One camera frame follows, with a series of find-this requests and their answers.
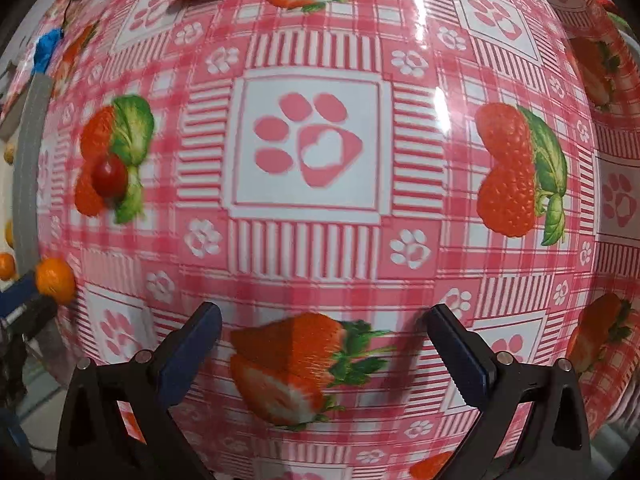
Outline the small orange mandarin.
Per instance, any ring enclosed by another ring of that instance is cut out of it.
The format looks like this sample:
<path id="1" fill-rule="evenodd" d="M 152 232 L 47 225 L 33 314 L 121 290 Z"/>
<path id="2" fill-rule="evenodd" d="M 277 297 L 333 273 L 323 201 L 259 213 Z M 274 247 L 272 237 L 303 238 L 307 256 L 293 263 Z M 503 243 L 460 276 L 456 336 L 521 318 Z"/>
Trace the small orange mandarin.
<path id="1" fill-rule="evenodd" d="M 16 275 L 16 264 L 13 255 L 10 252 L 2 252 L 0 254 L 0 280 L 11 281 Z"/>
<path id="2" fill-rule="evenodd" d="M 73 269 L 62 258 L 43 259 L 35 268 L 36 286 L 43 296 L 51 297 L 59 306 L 67 307 L 76 296 Z"/>

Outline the large orange citrus fruit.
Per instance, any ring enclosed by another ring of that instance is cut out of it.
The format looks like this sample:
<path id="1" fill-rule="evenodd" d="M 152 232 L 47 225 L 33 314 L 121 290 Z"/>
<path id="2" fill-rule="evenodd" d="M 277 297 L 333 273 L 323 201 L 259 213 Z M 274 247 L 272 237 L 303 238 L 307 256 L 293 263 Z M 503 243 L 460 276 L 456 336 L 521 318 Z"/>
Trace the large orange citrus fruit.
<path id="1" fill-rule="evenodd" d="M 4 238 L 6 239 L 6 244 L 8 244 L 9 248 L 14 248 L 14 236 L 13 236 L 13 222 L 12 222 L 12 220 L 8 220 L 6 222 L 6 227 L 4 228 Z"/>

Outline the white tray with grey rim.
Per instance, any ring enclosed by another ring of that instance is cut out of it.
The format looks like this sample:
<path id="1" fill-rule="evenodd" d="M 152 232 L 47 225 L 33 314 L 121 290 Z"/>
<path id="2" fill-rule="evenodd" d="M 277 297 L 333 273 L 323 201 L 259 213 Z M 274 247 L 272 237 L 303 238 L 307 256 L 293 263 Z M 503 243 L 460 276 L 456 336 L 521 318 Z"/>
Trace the white tray with grey rim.
<path id="1" fill-rule="evenodd" d="M 37 220 L 38 159 L 52 87 L 51 77 L 45 74 L 32 76 L 1 122 L 1 140 L 16 140 L 11 214 L 15 262 L 19 274 L 29 271 L 40 259 Z"/>

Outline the crumpled blue glove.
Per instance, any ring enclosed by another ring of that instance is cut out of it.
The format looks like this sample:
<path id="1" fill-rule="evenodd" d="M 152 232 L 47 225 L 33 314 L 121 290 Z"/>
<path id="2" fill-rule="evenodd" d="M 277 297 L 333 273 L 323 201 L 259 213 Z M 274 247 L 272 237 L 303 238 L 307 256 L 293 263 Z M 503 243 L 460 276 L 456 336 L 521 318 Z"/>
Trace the crumpled blue glove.
<path id="1" fill-rule="evenodd" d="M 38 39 L 32 58 L 32 74 L 44 74 L 52 60 L 54 51 L 63 38 L 61 27 L 51 29 Z"/>

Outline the pink strawberry checked tablecloth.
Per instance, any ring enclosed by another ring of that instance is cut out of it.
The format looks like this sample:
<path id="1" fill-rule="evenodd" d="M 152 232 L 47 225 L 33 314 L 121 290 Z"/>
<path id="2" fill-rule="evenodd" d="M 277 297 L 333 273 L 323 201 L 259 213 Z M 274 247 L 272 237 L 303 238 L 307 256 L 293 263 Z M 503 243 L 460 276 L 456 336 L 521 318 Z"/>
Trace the pink strawberry checked tablecloth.
<path id="1" fill-rule="evenodd" d="M 639 67 L 599 0 L 85 0 L 62 31 L 29 270 L 76 281 L 58 478 L 582 479 L 638 412 Z M 486 408 L 435 304 L 495 353 Z"/>

